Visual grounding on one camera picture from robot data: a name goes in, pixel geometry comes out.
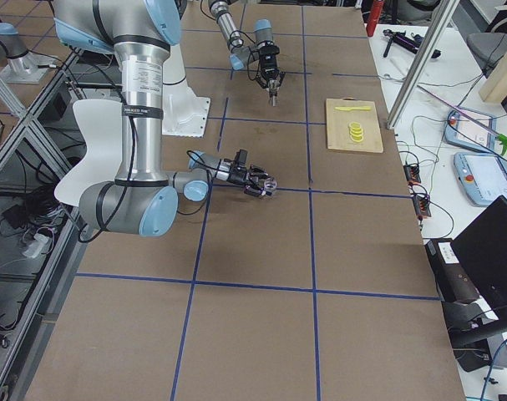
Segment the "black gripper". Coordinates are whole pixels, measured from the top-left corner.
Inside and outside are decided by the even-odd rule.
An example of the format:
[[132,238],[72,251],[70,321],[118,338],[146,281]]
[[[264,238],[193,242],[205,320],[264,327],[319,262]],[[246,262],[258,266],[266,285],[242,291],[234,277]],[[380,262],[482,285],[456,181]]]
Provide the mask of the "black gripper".
[[279,89],[282,85],[286,73],[283,71],[279,73],[276,60],[279,52],[280,49],[276,45],[265,45],[258,49],[258,62],[261,75],[258,74],[254,80],[262,89],[269,89],[271,80],[276,80],[276,89]]
[[271,196],[272,191],[257,184],[257,179],[272,179],[264,169],[255,165],[247,165],[248,151],[240,149],[233,160],[227,160],[229,170],[226,181],[234,185],[242,185],[244,193],[254,197]]

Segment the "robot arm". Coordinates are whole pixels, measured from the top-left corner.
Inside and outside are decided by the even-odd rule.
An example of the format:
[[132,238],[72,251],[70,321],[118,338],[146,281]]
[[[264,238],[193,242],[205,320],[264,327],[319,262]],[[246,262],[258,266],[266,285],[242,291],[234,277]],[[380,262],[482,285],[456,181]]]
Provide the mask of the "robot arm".
[[276,189],[272,176],[246,163],[244,150],[232,159],[190,151],[186,171],[163,167],[163,138],[202,136],[210,107],[185,76],[180,40],[186,7],[184,1],[152,0],[54,4],[59,41],[113,55],[122,74],[118,100],[74,104],[86,152],[55,190],[93,231],[161,236],[178,214],[179,199],[204,200],[216,179],[255,197]]
[[229,60],[233,70],[247,69],[251,63],[258,62],[257,72],[252,80],[262,89],[266,89],[270,100],[274,100],[285,73],[277,64],[276,56],[280,48],[275,44],[271,29],[271,22],[267,19],[256,21],[254,27],[255,38],[251,45],[246,46],[243,37],[230,13],[231,1],[209,1],[210,14],[217,22],[230,51]]

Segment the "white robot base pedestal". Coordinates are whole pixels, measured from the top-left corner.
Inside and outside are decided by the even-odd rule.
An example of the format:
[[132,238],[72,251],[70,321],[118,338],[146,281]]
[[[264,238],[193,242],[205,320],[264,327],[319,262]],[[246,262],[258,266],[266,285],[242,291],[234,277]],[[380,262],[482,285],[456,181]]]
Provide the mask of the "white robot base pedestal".
[[164,118],[162,134],[202,137],[210,109],[210,98],[199,97],[188,85],[180,45],[170,48],[163,64]]

